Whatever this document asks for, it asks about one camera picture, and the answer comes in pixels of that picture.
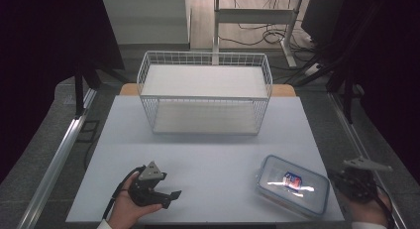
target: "white wall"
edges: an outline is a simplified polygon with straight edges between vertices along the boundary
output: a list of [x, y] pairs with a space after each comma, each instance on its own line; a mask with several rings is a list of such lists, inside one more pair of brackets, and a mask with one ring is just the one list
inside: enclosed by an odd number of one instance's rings
[[103, 0], [118, 44], [188, 44], [188, 0]]

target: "black curtain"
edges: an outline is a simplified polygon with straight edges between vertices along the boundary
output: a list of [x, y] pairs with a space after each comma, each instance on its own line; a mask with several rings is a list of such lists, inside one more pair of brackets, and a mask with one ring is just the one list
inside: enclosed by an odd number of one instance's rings
[[352, 68], [362, 105], [420, 183], [420, 0], [386, 0]]
[[1, 181], [25, 151], [58, 83], [81, 67], [123, 69], [102, 0], [0, 0]]

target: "plastic container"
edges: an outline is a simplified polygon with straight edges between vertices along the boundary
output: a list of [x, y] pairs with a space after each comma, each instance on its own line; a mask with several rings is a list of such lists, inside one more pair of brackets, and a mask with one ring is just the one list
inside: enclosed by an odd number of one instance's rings
[[258, 190], [292, 211], [320, 217], [326, 209], [330, 181], [316, 172], [270, 155], [262, 162]]

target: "label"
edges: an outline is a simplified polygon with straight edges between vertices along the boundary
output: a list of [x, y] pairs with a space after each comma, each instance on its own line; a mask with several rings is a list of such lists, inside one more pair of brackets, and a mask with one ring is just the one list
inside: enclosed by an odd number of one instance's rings
[[283, 182], [287, 188], [297, 192], [302, 185], [302, 177], [294, 173], [287, 172], [283, 177]]

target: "white wire basket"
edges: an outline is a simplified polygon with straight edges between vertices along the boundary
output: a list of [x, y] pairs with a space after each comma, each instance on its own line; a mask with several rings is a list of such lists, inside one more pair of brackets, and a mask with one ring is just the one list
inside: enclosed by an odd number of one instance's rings
[[264, 54], [150, 51], [137, 85], [154, 133], [256, 135], [272, 78]]

